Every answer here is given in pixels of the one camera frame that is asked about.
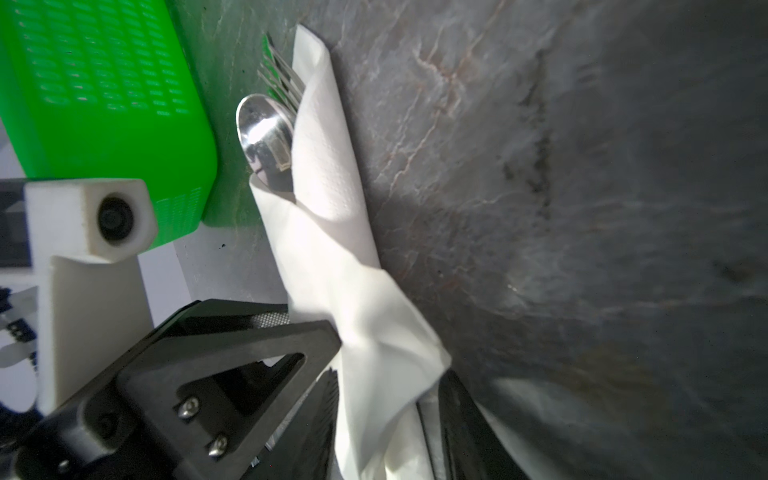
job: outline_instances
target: napkin fold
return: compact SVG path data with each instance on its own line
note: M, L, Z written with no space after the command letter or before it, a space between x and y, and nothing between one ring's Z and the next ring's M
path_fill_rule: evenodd
M306 85L292 149L296 203L255 174L257 202L292 322L330 319L343 345L336 458L345 480L432 480L415 401L450 356L379 268L357 163L326 46L299 26L293 68Z

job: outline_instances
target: marble countertop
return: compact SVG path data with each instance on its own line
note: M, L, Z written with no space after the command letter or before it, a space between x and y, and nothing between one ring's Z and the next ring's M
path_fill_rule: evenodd
M192 297L285 301L234 112L302 23L382 265L532 478L765 475L765 6L170 3L220 155Z

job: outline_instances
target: spoon bowl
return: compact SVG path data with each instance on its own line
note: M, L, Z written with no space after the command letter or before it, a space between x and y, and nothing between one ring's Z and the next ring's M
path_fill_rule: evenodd
M269 188L293 191L290 149L296 117L279 102L251 94L237 105L237 136L248 164Z

